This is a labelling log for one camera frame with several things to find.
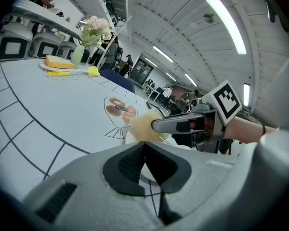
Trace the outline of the yellow dish brush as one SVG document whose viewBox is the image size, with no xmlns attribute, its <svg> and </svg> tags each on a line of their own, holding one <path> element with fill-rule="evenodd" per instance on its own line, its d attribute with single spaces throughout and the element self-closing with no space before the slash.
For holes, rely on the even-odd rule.
<svg viewBox="0 0 289 231">
<path fill-rule="evenodd" d="M 50 77 L 63 77 L 68 75 L 76 75 L 76 74 L 87 74 L 89 77 L 97 77 L 100 76 L 100 72 L 97 67 L 90 66 L 87 69 L 71 69 L 68 71 L 50 71 L 48 76 Z"/>
</svg>

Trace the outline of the pink flower bouquet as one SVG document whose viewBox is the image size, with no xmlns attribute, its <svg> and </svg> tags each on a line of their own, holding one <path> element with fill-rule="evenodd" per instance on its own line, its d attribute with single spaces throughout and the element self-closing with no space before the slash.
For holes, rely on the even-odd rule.
<svg viewBox="0 0 289 231">
<path fill-rule="evenodd" d="M 99 42 L 111 40 L 112 31 L 106 19 L 91 16 L 83 23 L 84 26 L 80 35 L 82 46 L 95 46 Z"/>
</svg>

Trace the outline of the large white plate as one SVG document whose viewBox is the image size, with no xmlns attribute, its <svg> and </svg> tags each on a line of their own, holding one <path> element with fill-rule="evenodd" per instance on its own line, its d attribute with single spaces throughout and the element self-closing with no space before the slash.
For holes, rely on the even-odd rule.
<svg viewBox="0 0 289 231">
<path fill-rule="evenodd" d="M 138 142 L 138 140 L 131 133 L 131 130 L 129 130 L 127 132 L 127 134 L 126 134 L 126 137 L 125 137 L 125 144 L 130 144 L 130 143 L 134 143 L 134 142 Z M 170 138 L 170 137 L 168 137 L 166 140 L 163 140 L 161 143 L 165 144 L 165 145 L 169 145 L 169 146 L 185 149 L 185 150 L 190 150 L 190 151 L 194 151 L 194 152 L 197 151 L 197 149 L 195 149 L 195 148 L 190 148 L 190 147 L 185 146 L 185 145 L 178 145 L 175 142 L 175 140 L 173 138 Z M 152 182 L 157 183 L 157 181 L 155 180 L 154 176 L 152 175 L 152 173 L 149 170 L 149 168 L 146 165 L 146 163 L 144 163 L 144 166 L 143 166 L 143 168 L 141 170 L 141 175 L 143 177 L 147 178 L 148 180 L 151 180 Z"/>
</svg>

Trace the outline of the white metal shelf rack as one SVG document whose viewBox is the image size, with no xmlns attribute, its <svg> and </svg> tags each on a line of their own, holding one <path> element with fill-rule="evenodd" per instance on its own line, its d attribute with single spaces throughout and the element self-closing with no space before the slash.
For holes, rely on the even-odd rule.
<svg viewBox="0 0 289 231">
<path fill-rule="evenodd" d="M 115 26 L 109 10 L 106 7 L 106 0 L 68 0 L 75 8 L 77 8 L 83 16 L 96 15 L 100 18 L 106 18 L 111 25 L 115 35 L 121 33 L 126 22 L 122 26 Z M 59 19 L 54 13 L 45 8 L 29 1 L 29 0 L 15 0 L 12 4 L 9 15 L 19 16 L 29 19 L 40 24 L 44 24 L 55 29 L 58 29 L 76 39 L 80 39 L 80 29 L 73 26 L 71 23 L 64 22 Z"/>
</svg>

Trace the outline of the slice of toast bread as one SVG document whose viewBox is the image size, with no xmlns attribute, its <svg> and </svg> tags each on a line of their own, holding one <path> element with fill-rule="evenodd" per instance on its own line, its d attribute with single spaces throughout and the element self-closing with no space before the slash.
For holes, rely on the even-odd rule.
<svg viewBox="0 0 289 231">
<path fill-rule="evenodd" d="M 164 143 L 170 137 L 170 134 L 156 132 L 151 126 L 151 123 L 154 120 L 160 120 L 161 118 L 162 116 L 160 116 L 156 111 L 150 109 L 142 115 L 138 115 L 130 119 L 130 132 L 136 141 Z"/>
</svg>

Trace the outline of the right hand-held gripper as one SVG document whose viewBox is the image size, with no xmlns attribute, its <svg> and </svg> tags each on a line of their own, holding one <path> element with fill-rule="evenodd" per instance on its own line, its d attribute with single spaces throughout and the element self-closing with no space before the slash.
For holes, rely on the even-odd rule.
<svg viewBox="0 0 289 231">
<path fill-rule="evenodd" d="M 227 125 L 242 104 L 229 81 L 202 98 L 192 100 L 188 113 L 170 115 L 151 122 L 156 132 L 173 134 L 180 146 L 207 153 L 230 153 L 232 139 L 226 139 Z"/>
</svg>

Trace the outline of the person's right forearm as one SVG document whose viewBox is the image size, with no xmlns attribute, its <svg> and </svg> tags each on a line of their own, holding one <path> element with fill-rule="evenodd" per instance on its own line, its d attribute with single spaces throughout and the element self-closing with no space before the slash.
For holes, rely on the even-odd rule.
<svg viewBox="0 0 289 231">
<path fill-rule="evenodd" d="M 277 128 L 266 126 L 266 133 L 277 131 Z M 262 125 L 239 117 L 234 117 L 228 124 L 224 134 L 225 139 L 233 139 L 245 144 L 259 142 L 262 135 Z"/>
</svg>

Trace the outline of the checked white tablecloth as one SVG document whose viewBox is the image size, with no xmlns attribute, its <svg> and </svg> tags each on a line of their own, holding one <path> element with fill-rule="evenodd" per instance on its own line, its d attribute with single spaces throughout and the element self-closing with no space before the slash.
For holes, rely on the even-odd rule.
<svg viewBox="0 0 289 231">
<path fill-rule="evenodd" d="M 125 144 L 146 100 L 105 77 L 50 77 L 42 60 L 0 63 L 0 192 L 38 231 L 60 231 L 22 203 L 37 185 L 78 157 Z M 161 190 L 141 177 L 158 217 Z"/>
</svg>

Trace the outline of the small pale plate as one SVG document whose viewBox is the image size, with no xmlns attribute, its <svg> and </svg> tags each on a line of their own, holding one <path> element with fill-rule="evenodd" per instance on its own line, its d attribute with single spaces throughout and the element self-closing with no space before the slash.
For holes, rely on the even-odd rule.
<svg viewBox="0 0 289 231">
<path fill-rule="evenodd" d="M 40 63 L 39 64 L 40 67 L 46 69 L 46 70 L 50 70 L 50 71 L 62 71 L 62 72 L 70 72 L 70 71 L 74 71 L 74 69 L 64 69 L 64 68 L 53 68 L 53 67 L 49 67 L 47 66 L 45 63 Z"/>
</svg>

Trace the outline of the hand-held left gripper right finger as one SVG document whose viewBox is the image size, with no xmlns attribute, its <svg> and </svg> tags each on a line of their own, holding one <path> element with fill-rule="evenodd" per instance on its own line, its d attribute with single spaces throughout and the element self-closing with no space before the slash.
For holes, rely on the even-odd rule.
<svg viewBox="0 0 289 231">
<path fill-rule="evenodd" d="M 145 230 L 246 229 L 237 202 L 246 176 L 245 146 L 239 154 L 223 155 L 147 142 L 144 152 L 162 191 L 159 216 Z"/>
</svg>

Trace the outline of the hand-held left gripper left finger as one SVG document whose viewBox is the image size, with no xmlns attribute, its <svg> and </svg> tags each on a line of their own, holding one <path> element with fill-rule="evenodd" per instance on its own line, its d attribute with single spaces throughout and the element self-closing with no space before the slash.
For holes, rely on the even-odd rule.
<svg viewBox="0 0 289 231">
<path fill-rule="evenodd" d="M 163 227 L 143 194 L 114 190 L 103 168 L 140 143 L 125 144 L 76 158 L 37 185 L 22 201 L 47 227 L 60 231 L 154 231 Z"/>
</svg>

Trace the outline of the ceiling light strip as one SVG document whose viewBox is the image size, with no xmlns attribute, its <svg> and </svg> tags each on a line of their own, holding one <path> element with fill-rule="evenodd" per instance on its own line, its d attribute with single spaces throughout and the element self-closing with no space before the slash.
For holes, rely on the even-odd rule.
<svg viewBox="0 0 289 231">
<path fill-rule="evenodd" d="M 158 47 L 153 46 L 153 49 L 155 51 L 157 51 L 158 53 L 160 53 L 163 57 L 165 57 L 168 61 L 170 61 L 171 63 L 174 63 L 174 60 L 172 60 L 167 54 L 165 54 L 163 51 L 161 51 Z"/>
<path fill-rule="evenodd" d="M 189 79 L 189 81 L 190 81 L 195 87 L 198 87 L 198 85 L 195 83 L 195 81 L 194 81 L 187 73 L 184 73 L 184 75 Z"/>
<path fill-rule="evenodd" d="M 250 101 L 250 85 L 244 83 L 243 85 L 243 105 L 248 107 Z"/>
<path fill-rule="evenodd" d="M 206 2 L 215 11 L 215 13 L 219 16 L 219 18 L 225 25 L 235 45 L 237 53 L 240 55 L 246 55 L 247 51 L 241 33 L 231 14 L 221 2 L 221 0 L 206 0 Z"/>
</svg>

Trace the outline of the white appliance with black screen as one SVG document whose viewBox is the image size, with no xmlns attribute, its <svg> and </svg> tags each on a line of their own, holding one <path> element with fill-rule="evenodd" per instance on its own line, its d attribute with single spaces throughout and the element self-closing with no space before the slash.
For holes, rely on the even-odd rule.
<svg viewBox="0 0 289 231">
<path fill-rule="evenodd" d="M 31 43 L 28 55 L 45 59 L 47 55 L 56 56 L 62 40 L 52 32 L 37 34 Z"/>
<path fill-rule="evenodd" d="M 77 45 L 70 41 L 62 41 L 56 56 L 71 60 L 72 54 Z"/>
<path fill-rule="evenodd" d="M 19 22 L 4 25 L 0 30 L 0 62 L 27 59 L 32 39 L 32 31 Z"/>
</svg>

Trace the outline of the pale green vase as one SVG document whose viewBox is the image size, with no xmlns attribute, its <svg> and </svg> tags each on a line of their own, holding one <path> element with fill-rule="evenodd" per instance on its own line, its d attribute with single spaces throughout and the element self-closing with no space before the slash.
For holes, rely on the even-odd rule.
<svg viewBox="0 0 289 231">
<path fill-rule="evenodd" d="M 78 45 L 73 51 L 73 54 L 71 56 L 71 63 L 74 65 L 75 68 L 77 68 L 79 63 L 81 62 L 84 50 L 85 47 L 83 45 Z"/>
</svg>

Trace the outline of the dark picture frame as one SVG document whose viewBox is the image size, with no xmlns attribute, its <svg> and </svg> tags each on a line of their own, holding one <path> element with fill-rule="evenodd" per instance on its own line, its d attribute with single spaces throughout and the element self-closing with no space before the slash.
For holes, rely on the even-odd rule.
<svg viewBox="0 0 289 231">
<path fill-rule="evenodd" d="M 160 116 L 165 117 L 165 113 L 156 105 L 146 101 L 146 106 L 148 109 L 154 110 L 157 112 Z"/>
</svg>

